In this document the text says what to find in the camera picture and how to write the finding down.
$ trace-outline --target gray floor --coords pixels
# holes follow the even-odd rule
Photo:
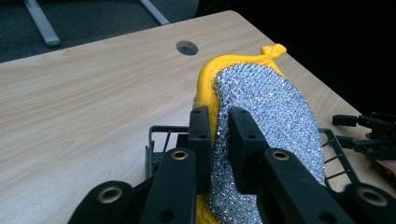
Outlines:
[[[23,0],[0,2],[0,63],[161,26],[137,0],[37,1],[61,46],[47,47]],[[151,0],[171,23],[191,19],[198,0]]]

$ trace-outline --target wooden table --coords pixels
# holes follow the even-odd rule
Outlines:
[[[198,53],[181,54],[179,41],[194,43]],[[260,54],[272,44],[226,11],[1,63],[0,222],[66,223],[95,186],[138,185],[149,127],[189,124],[205,62],[224,53]],[[360,113],[289,54],[276,63],[319,127],[354,138],[368,131],[332,126],[332,115]],[[362,182],[396,195],[361,154],[346,154]]]

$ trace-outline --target black clamp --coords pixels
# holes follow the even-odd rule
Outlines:
[[[396,200],[384,190],[361,183],[353,172],[348,172],[351,184],[344,191],[324,188],[293,153],[268,145],[248,111],[232,107],[230,115],[228,153],[234,183],[239,193],[257,195],[264,223],[393,223],[396,219]],[[114,180],[98,185],[68,224],[195,223],[196,196],[210,190],[213,146],[207,107],[193,109],[190,118],[190,127],[151,127],[147,179],[135,187]],[[156,132],[167,133],[163,152],[154,151],[151,135]],[[166,150],[170,133],[178,133],[176,147]]]
[[[332,124],[337,126],[360,126],[371,129],[367,140],[354,141],[351,137],[337,136],[344,148],[363,154],[368,161],[396,160],[396,115],[372,112],[369,115],[335,115]]]

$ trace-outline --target screw hole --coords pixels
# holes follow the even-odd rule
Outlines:
[[[337,218],[329,212],[321,212],[318,218],[324,223],[337,223]]]
[[[162,223],[167,223],[172,221],[175,218],[175,213],[172,210],[166,209],[162,210],[160,214],[158,215],[158,219]]]

